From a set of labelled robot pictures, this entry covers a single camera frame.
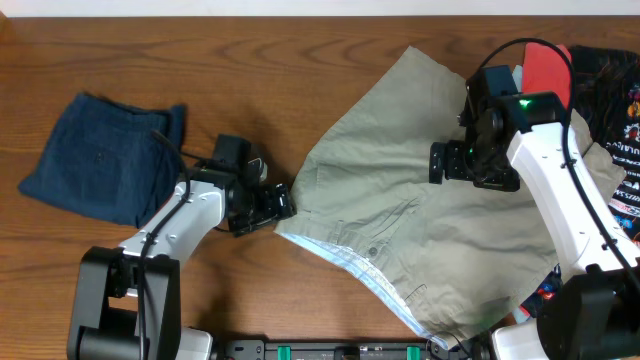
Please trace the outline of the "khaki cargo shorts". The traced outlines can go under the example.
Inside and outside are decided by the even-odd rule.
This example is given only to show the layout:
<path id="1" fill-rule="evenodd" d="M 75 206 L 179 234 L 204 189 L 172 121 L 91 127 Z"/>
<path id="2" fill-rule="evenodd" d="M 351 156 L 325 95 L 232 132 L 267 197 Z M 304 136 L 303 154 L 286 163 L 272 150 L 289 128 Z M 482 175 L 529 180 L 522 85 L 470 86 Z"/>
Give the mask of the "khaki cargo shorts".
<path id="1" fill-rule="evenodd" d="M 445 347 L 515 310 L 558 263 L 528 189 L 430 182 L 431 145 L 463 137 L 465 98 L 461 76 L 408 48 L 309 152 L 297 212 L 276 226 Z"/>

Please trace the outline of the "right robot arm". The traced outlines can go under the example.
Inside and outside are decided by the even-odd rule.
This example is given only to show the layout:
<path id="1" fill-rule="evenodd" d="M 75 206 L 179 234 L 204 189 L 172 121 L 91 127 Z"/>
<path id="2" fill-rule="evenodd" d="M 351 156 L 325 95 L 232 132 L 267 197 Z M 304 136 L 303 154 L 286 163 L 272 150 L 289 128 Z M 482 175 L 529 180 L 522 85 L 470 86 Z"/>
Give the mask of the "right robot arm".
<path id="1" fill-rule="evenodd" d="M 434 143 L 430 180 L 529 189 L 564 277 L 541 314 L 491 335 L 495 359 L 622 359 L 639 353 L 639 249 L 586 168 L 570 112 L 552 92 L 468 95 L 462 141 Z"/>

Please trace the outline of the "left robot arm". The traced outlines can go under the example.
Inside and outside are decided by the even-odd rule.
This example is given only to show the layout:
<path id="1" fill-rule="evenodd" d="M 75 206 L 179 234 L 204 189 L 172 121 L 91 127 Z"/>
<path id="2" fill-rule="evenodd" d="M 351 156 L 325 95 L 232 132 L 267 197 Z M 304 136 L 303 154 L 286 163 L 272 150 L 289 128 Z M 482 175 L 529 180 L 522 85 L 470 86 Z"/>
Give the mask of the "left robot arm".
<path id="1" fill-rule="evenodd" d="M 70 359 L 211 359 L 214 338 L 181 320 L 181 272 L 221 224 L 235 237 L 294 215 L 285 184 L 246 174 L 193 170 L 137 234 L 83 256 L 67 342 Z"/>

